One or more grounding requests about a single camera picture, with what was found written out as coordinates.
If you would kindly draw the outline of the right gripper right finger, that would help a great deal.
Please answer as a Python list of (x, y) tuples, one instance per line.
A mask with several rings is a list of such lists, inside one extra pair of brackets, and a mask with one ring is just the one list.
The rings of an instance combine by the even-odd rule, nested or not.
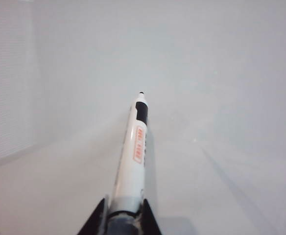
[(140, 225), (143, 235), (162, 234), (147, 199), (143, 200), (143, 205), (141, 207)]

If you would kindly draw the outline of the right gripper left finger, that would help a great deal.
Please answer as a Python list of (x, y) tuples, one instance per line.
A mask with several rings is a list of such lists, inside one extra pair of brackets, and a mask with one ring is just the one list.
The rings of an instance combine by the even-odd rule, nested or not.
[(108, 195), (105, 195), (88, 217), (78, 235), (104, 235), (108, 216)]

